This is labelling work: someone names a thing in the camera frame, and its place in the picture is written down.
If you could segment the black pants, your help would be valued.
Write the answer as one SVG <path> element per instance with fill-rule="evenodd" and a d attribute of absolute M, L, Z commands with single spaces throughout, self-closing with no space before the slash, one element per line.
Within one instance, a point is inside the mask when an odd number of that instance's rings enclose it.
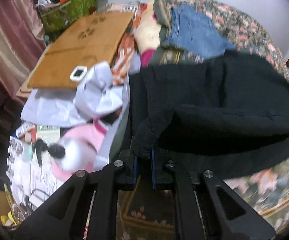
<path fill-rule="evenodd" d="M 129 78 L 131 152 L 157 149 L 193 171 L 248 176 L 289 158 L 289 83 L 266 59 L 227 52 Z"/>

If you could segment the floral dark green bedspread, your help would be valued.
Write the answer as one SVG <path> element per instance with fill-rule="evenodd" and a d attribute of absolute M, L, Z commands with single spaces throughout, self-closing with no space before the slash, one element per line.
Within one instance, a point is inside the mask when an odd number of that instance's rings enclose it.
<path fill-rule="evenodd" d="M 134 37 L 142 66 L 150 63 L 197 63 L 198 56 L 160 42 L 171 25 L 170 9 L 188 3 L 204 13 L 237 49 L 264 57 L 289 83 L 289 68 L 266 30 L 251 16 L 215 0 L 153 0 L 142 13 Z M 289 227 L 289 158 L 250 176 L 228 179 L 227 185 L 250 204 L 278 233 Z M 134 191 L 120 192 L 117 239 L 173 239 L 170 191 L 155 191 L 141 177 Z"/>

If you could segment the pink white plush dog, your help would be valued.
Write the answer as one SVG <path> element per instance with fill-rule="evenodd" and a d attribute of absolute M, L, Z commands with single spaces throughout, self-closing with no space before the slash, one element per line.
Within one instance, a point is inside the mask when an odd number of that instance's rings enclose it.
<path fill-rule="evenodd" d="M 108 126 L 95 120 L 70 128 L 50 145 L 37 139 L 34 148 L 38 163 L 42 163 L 41 155 L 46 151 L 51 156 L 52 174 L 60 181 L 68 180 L 79 170 L 99 171 L 109 163 L 109 154 L 102 149 L 108 131 Z"/>

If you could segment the white grey crumpled cloth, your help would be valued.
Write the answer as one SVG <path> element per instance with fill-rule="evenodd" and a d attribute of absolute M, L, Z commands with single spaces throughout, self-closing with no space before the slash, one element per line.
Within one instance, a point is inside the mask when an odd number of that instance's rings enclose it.
<path fill-rule="evenodd" d="M 95 64 L 71 89 L 34 89 L 27 99 L 21 120 L 36 125 L 73 127 L 101 119 L 129 103 L 129 82 L 113 85 L 106 61 Z"/>

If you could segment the small white device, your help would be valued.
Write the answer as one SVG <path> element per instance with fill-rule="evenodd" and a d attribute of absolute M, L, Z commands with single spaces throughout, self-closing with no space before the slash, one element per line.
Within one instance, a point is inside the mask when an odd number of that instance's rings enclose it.
<path fill-rule="evenodd" d="M 73 82 L 80 82 L 88 71 L 87 66 L 76 66 L 70 74 L 70 80 Z"/>

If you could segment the orange red patterned cloth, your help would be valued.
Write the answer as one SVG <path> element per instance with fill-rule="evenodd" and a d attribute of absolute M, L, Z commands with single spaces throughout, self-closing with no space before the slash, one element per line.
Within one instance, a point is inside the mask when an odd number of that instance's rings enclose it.
<path fill-rule="evenodd" d="M 123 85 L 131 66 L 132 57 L 136 51 L 134 33 L 140 24 L 142 13 L 147 9 L 147 3 L 129 2 L 112 4 L 110 11 L 131 12 L 132 19 L 118 45 L 116 57 L 112 62 L 111 72 L 113 85 Z"/>

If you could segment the folded blue jeans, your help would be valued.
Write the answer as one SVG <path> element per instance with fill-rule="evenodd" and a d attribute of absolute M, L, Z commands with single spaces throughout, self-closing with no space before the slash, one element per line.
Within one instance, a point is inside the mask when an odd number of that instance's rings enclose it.
<path fill-rule="evenodd" d="M 222 37 L 212 20 L 196 11 L 187 3 L 170 9 L 171 29 L 164 43 L 190 51 L 203 59 L 224 55 L 225 51 L 235 51 L 237 47 Z"/>

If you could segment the brown wooden board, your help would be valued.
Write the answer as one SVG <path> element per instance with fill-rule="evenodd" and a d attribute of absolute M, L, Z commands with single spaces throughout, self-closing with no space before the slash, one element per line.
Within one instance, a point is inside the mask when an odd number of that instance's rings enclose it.
<path fill-rule="evenodd" d="M 41 55 L 16 96 L 28 98 L 33 88 L 74 89 L 70 75 L 77 66 L 112 62 L 134 14 L 110 11 L 83 16 L 74 22 Z"/>

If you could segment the pink striped curtain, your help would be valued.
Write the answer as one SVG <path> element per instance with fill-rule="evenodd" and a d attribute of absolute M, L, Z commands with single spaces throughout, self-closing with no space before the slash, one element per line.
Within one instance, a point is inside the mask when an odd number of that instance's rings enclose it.
<path fill-rule="evenodd" d="M 44 29 L 34 0 L 0 0 L 0 92 L 17 91 L 44 52 Z"/>

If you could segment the green fabric storage box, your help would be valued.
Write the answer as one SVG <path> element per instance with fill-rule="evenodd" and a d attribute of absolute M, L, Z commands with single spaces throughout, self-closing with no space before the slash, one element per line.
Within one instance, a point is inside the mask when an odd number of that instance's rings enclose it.
<path fill-rule="evenodd" d="M 69 0 L 40 13 L 45 33 L 65 30 L 79 18 L 89 15 L 89 9 L 97 7 L 96 0 Z"/>

